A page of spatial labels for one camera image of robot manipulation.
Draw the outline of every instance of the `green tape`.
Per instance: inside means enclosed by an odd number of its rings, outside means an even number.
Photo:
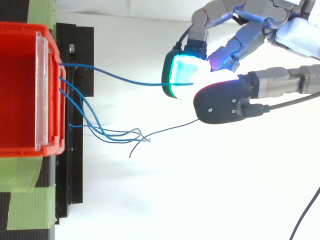
[[[42,160],[42,157],[0,158],[0,193],[32,192]]]
[[[27,22],[29,24],[44,24],[53,30],[55,7],[55,0],[30,0]]]
[[[57,221],[56,186],[11,194],[7,230],[50,229]]]

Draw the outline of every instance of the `screw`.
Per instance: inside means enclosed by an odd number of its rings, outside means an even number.
[[[69,53],[70,54],[75,54],[75,45],[74,44],[70,44],[69,45]]]

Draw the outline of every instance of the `red plastic bin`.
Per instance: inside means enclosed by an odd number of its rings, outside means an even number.
[[[45,25],[0,22],[0,158],[46,157],[65,149],[66,85]]]

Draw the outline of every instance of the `blue wire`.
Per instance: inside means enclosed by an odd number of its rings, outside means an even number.
[[[74,129],[79,129],[79,128],[91,128],[89,125],[77,125],[77,126],[75,126],[75,125],[72,125],[71,123],[69,123],[68,125],[69,125],[70,128],[74,128]],[[128,132],[128,131],[115,131],[115,130],[110,130],[110,129],[105,129],[105,128],[104,128],[103,130],[105,130],[105,131],[107,131],[107,132],[113,132],[113,133],[127,133],[127,132]],[[133,133],[133,134],[138,134],[138,135],[140,135],[140,133],[135,132],[135,131],[133,131],[132,133]]]
[[[88,127],[90,129],[90,131],[92,132],[93,135],[95,135],[99,140],[101,140],[102,142],[104,143],[107,143],[107,144],[129,144],[129,143],[132,143],[133,141],[124,141],[124,142],[116,142],[116,141],[107,141],[107,140],[104,140],[102,139],[101,137],[99,137],[93,130],[92,128],[89,126],[89,125],[84,125],[84,126],[73,126],[72,124],[69,123],[69,127],[74,127],[74,128],[80,128],[80,127]]]
[[[82,103],[83,98],[82,98],[81,96],[79,96],[79,100],[80,100],[80,105],[81,105],[82,111],[85,112],[84,105],[83,105],[83,103]],[[105,143],[109,143],[109,144],[116,144],[116,143],[128,144],[128,143],[132,143],[132,141],[128,141],[128,142],[112,142],[112,141],[106,141],[106,140],[100,138],[99,136],[97,136],[97,135],[95,134],[95,132],[92,130],[92,128],[91,128],[89,125],[78,125],[78,126],[75,126],[75,125],[72,125],[71,123],[69,123],[68,126],[69,126],[69,128],[86,128],[86,127],[88,127],[88,128],[90,129],[90,131],[93,133],[93,135],[95,135],[98,139],[100,139],[101,141],[103,141],[103,142],[105,142]],[[113,133],[127,133],[127,132],[128,132],[128,131],[110,130],[110,129],[105,129],[105,128],[104,128],[103,130],[105,130],[105,131],[107,131],[107,132],[113,132]],[[135,131],[132,132],[132,133],[139,135],[139,136],[136,137],[135,139],[138,139],[138,138],[140,137],[140,133],[135,132]]]
[[[72,88],[72,89],[80,96],[80,98],[82,98],[82,99],[84,100],[84,102],[86,103],[86,105],[89,107],[89,109],[91,110],[91,112],[92,112],[92,114],[93,114],[93,116],[94,116],[94,118],[95,118],[95,120],[96,120],[96,123],[98,124],[99,129],[101,130],[101,132],[98,131],[96,128],[94,128],[94,126],[93,126],[91,123],[89,123],[86,118],[85,118],[85,119],[86,119],[88,125],[90,125],[90,127],[92,127],[93,130],[96,131],[98,134],[101,134],[101,135],[105,136],[105,137],[108,138],[109,140],[119,141],[119,142],[128,142],[128,141],[131,141],[131,139],[113,139],[113,138],[111,138],[111,137],[123,137],[123,136],[126,136],[126,135],[134,132],[134,131],[139,131],[139,132],[140,132],[140,137],[141,137],[142,132],[141,132],[141,130],[140,130],[139,128],[135,128],[135,129],[133,129],[133,130],[127,132],[127,133],[124,133],[124,134],[114,134],[114,135],[106,134],[106,132],[104,131],[102,125],[100,124],[100,121],[99,121],[99,119],[98,119],[95,111],[94,111],[93,108],[91,107],[90,103],[86,100],[85,96],[84,96],[75,86],[73,86],[70,82],[68,82],[67,80],[63,79],[62,77],[59,77],[59,78],[60,78],[60,80],[61,80],[62,82],[64,82],[64,83],[67,84],[70,88]],[[149,142],[150,140],[147,140],[147,139],[135,139],[135,141],[138,141],[138,142]]]
[[[93,129],[93,130],[95,130],[97,133],[99,133],[99,134],[101,134],[101,135],[103,135],[104,137],[106,137],[107,139],[109,139],[109,140],[111,140],[111,141],[115,141],[115,142],[132,142],[132,141],[136,141],[136,142],[150,142],[150,139],[114,139],[114,138],[112,138],[112,137],[110,137],[108,134],[105,134],[105,132],[103,131],[103,133],[102,132],[99,132],[99,131],[97,131],[96,130],[96,128],[95,128],[95,126],[93,126],[92,125],[92,123],[89,121],[89,119],[87,118],[87,116],[86,116],[86,114],[84,113],[84,111],[61,89],[61,88],[59,88],[59,91],[64,95],[64,97],[68,100],[68,101],[70,101],[76,108],[77,108],[77,110],[81,113],[81,115],[83,116],[83,118],[85,119],[85,121],[87,122],[87,124]],[[134,131],[138,131],[139,129],[138,128],[136,128],[136,129],[133,129],[133,130],[131,130],[131,131],[129,131],[127,134],[130,134],[130,133],[132,133],[132,132],[134,132]]]
[[[192,86],[193,83],[145,83],[145,82],[138,82],[138,81],[132,81],[129,79],[126,79],[124,77],[121,76],[117,76],[114,75],[110,72],[104,71],[102,69],[99,69],[97,67],[94,66],[90,66],[90,65],[86,65],[86,64],[78,64],[78,63],[60,63],[61,66],[65,66],[65,67],[79,67],[79,68],[86,68],[86,69],[93,69],[96,70],[100,73],[106,74],[110,77],[113,77],[115,79],[121,80],[121,81],[125,81],[127,83],[130,84],[135,84],[135,85],[140,85],[140,86],[146,86],[146,87],[168,87],[168,86]]]
[[[182,127],[188,126],[188,125],[190,125],[190,124],[193,124],[193,123],[195,123],[195,122],[197,122],[197,121],[199,121],[199,119],[194,120],[194,121],[192,121],[192,122],[189,122],[189,123],[187,123],[187,124],[180,125],[180,126],[174,126],[174,127],[170,127],[170,128],[161,130],[161,131],[156,131],[156,132],[154,132],[154,133],[151,133],[151,134],[145,136],[145,138],[150,137],[150,136],[155,135],[155,134],[163,133],[163,132],[166,132],[166,131],[169,131],[169,130],[172,130],[172,129],[182,128]],[[138,142],[138,143],[134,146],[134,148],[131,150],[130,155],[129,155],[129,158],[131,158],[132,153],[133,153],[133,152],[135,151],[135,149],[138,147],[139,143],[140,143],[140,142]]]

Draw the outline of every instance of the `white background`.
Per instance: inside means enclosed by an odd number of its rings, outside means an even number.
[[[163,62],[189,22],[58,13],[57,22],[94,27],[95,65],[159,83]],[[210,31],[211,53],[239,29]],[[239,73],[317,63],[265,44]],[[149,134],[196,119],[191,102],[159,87],[101,73],[89,102],[106,128]],[[275,104],[300,97],[259,101]],[[287,240],[320,186],[320,100],[225,125],[201,122],[133,144],[100,142],[84,131],[83,204],[56,227],[57,240]],[[295,240],[320,239],[320,201]]]
[[[57,0],[66,12],[100,13],[123,17],[190,21],[211,0]]]

